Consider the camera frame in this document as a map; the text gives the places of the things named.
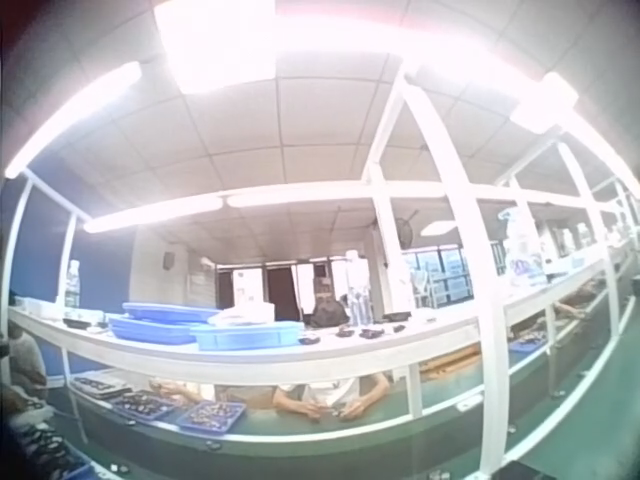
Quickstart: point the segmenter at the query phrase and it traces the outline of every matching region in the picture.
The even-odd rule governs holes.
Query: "drop ceiling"
[[[3,165],[70,95],[100,74],[137,60],[143,63],[142,80],[74,126],[36,162],[56,157],[117,209],[223,189],[360,177],[398,59],[287,55],[278,59],[274,81],[183,96],[166,66],[152,3],[60,1],[34,24],[4,63]],[[624,0],[343,0],[279,1],[278,9],[333,11],[454,31],[485,42],[535,80],[555,70],[580,93],[579,113],[637,171],[636,5]],[[500,93],[453,83],[432,71],[421,71],[420,80],[472,182],[493,182],[538,141],[508,120],[515,104]],[[592,186],[611,176],[576,142],[570,146]],[[382,166],[392,180],[438,179],[406,108]],[[529,165],[521,183],[575,193],[553,151]],[[209,222],[199,216],[155,229],[225,263],[241,257],[321,256],[360,244],[371,223],[370,205],[325,207],[290,206],[269,215],[225,209],[211,214]]]

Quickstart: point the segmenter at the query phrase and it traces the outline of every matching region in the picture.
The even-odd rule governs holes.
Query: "blue tray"
[[[83,461],[85,465],[64,476],[62,480],[94,480],[99,478],[93,465],[91,465],[91,459],[73,447],[69,442],[65,441],[65,444],[69,448],[69,451]]]
[[[123,340],[134,342],[157,343],[161,345],[184,345],[196,341],[191,334],[191,327],[198,324],[167,325],[163,323],[144,322],[122,315],[109,315],[111,332]]]
[[[209,405],[227,405],[229,407],[232,407],[235,411],[229,415],[228,417],[224,417],[224,416],[211,416],[211,418],[215,418],[217,420],[224,420],[226,421],[225,425],[221,426],[220,428],[210,428],[210,427],[203,427],[202,425],[194,425],[193,423],[191,423],[190,420],[190,416],[193,415],[194,413],[198,412],[199,410],[209,406]],[[208,434],[208,435],[223,435],[225,433],[227,433],[231,427],[233,426],[234,423],[236,423],[236,421],[240,418],[240,416],[244,413],[244,411],[246,410],[246,405],[244,403],[229,403],[229,402],[202,402],[199,403],[198,405],[196,405],[195,407],[193,407],[191,410],[189,410],[187,413],[185,413],[184,415],[182,415],[180,418],[178,418],[178,420],[175,422],[176,425],[178,425],[178,427],[180,427],[183,430],[189,430],[192,432],[198,432],[198,433],[204,433],[204,434]]]
[[[156,412],[153,415],[143,415],[141,413],[132,412],[131,410],[127,410],[126,408],[121,407],[120,404],[124,402],[124,398],[120,397],[120,398],[116,398],[115,400],[111,400],[111,405],[113,406],[113,410],[119,413],[120,415],[122,415],[123,417],[133,418],[134,420],[140,420],[141,422],[153,422],[154,420],[158,420],[159,418],[171,413],[177,408],[175,403],[172,403],[169,400],[160,398],[158,395],[156,395],[153,392],[140,390],[134,393],[139,393],[142,395],[147,395],[149,397],[152,397],[158,403],[167,407],[167,409],[165,411]]]
[[[203,352],[221,350],[257,350],[298,345],[304,324],[301,322],[274,322],[269,325],[242,327],[193,327],[198,349]]]
[[[539,342],[513,342],[509,344],[509,351],[514,353],[531,353],[540,347],[542,347],[546,343],[545,340],[540,340]]]
[[[135,319],[164,323],[206,323],[209,318],[220,313],[217,308],[195,308],[157,303],[123,303],[122,308]]]

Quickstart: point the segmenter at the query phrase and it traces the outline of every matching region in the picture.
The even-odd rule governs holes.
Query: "factory floor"
[[[576,407],[522,460],[561,480],[638,478],[640,310]]]

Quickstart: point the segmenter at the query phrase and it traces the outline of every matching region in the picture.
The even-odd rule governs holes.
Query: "white shirt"
[[[285,392],[291,392],[296,385],[281,385]],[[302,401],[333,407],[357,400],[360,397],[360,379],[348,378],[334,382],[316,382],[304,386]]]
[[[31,335],[23,332],[20,338],[9,339],[9,348],[12,361],[22,370],[46,375],[42,353]]]

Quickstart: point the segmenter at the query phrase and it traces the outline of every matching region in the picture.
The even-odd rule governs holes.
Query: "plastic bottle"
[[[67,288],[64,292],[66,308],[80,308],[80,262],[71,260],[67,272]]]
[[[369,282],[363,269],[362,260],[358,252],[350,250],[345,255],[347,259],[347,295],[352,326],[367,326],[373,323],[371,301],[369,299]]]
[[[507,221],[505,260],[511,286],[526,288],[547,285],[540,239],[532,237],[531,229],[525,223],[527,218],[517,207],[502,211],[498,218]]]

